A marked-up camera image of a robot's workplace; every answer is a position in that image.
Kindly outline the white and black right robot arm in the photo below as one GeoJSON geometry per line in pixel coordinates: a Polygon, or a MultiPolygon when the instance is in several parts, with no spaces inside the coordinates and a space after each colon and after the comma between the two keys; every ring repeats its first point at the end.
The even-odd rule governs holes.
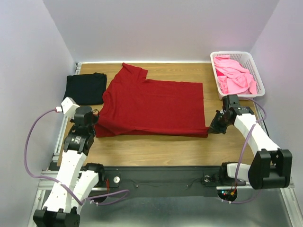
{"type": "Polygon", "coordinates": [[[237,95],[222,98],[223,108],[216,112],[209,134],[225,134],[228,126],[233,125],[245,138],[244,146],[253,153],[250,165],[242,163],[243,153],[236,163],[222,163],[218,180],[222,184],[247,182],[255,190],[286,188],[291,180],[292,153],[281,149],[261,128],[253,110],[242,106],[237,95]]]}

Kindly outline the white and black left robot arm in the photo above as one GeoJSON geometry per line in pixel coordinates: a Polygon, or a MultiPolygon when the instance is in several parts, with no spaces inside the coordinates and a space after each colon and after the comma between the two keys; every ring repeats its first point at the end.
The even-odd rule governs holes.
{"type": "Polygon", "coordinates": [[[89,106],[75,109],[64,139],[61,165],[51,193],[33,221],[38,227],[78,227],[80,212],[94,186],[105,182],[102,164],[85,163],[94,142],[98,117],[89,106]]]}

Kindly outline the red t-shirt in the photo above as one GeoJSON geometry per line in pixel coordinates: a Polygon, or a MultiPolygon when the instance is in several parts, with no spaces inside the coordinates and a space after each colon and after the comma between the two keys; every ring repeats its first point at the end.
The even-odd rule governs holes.
{"type": "Polygon", "coordinates": [[[103,94],[96,137],[118,135],[208,136],[203,84],[147,78],[123,63],[103,94]]]}

